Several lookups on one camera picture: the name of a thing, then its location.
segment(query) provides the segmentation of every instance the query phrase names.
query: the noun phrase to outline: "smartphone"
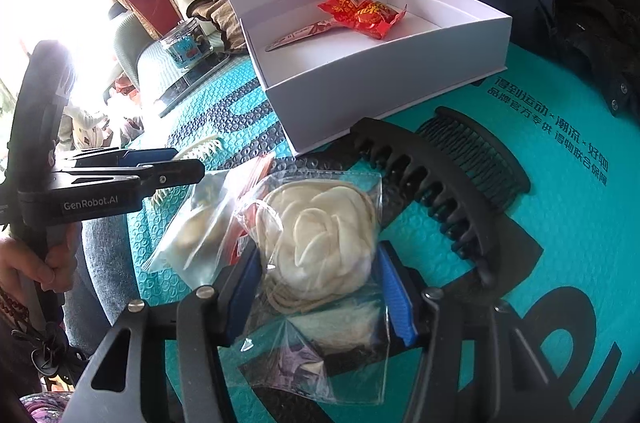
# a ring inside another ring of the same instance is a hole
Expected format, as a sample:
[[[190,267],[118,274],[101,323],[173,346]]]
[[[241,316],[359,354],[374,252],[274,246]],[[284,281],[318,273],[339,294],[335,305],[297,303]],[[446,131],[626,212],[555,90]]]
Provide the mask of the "smartphone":
[[[227,53],[211,53],[197,66],[182,75],[164,94],[154,101],[154,111],[164,117],[183,99],[202,85],[217,70],[222,69],[230,55]]]

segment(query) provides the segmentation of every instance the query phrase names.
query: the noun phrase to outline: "red candy wrapper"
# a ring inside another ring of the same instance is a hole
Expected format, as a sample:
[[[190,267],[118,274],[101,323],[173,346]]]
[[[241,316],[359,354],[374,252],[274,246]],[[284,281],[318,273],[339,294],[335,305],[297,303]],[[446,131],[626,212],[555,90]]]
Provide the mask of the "red candy wrapper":
[[[340,24],[376,40],[382,40],[389,29],[406,14],[406,6],[398,12],[382,2],[373,0],[327,0],[318,4],[318,7],[331,13]]]

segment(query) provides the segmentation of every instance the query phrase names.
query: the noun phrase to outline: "black hair comb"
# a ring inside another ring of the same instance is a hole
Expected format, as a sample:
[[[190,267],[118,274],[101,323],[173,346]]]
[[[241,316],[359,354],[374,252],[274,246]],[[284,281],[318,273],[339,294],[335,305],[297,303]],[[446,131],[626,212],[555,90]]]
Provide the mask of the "black hair comb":
[[[446,107],[436,114],[418,134],[370,118],[351,133],[363,157],[428,207],[452,251],[473,261],[482,285],[492,287],[499,262],[495,214],[530,190],[529,178],[480,124]]]

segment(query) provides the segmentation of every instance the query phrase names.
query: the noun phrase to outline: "white fabric flower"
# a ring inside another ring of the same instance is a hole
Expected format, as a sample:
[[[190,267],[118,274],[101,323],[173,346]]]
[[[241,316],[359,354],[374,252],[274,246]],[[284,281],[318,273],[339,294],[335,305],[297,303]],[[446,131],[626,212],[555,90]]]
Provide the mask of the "white fabric flower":
[[[350,183],[283,184],[260,202],[255,228],[266,264],[265,289],[281,312],[315,308],[369,279],[376,211]]]

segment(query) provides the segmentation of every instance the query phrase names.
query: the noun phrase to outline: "pillow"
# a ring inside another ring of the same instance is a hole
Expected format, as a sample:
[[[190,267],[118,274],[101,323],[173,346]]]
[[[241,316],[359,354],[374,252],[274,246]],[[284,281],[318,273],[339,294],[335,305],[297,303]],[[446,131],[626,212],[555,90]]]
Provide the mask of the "pillow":
[[[189,18],[210,21],[220,31],[227,53],[246,53],[246,41],[229,0],[194,0],[187,8]]]

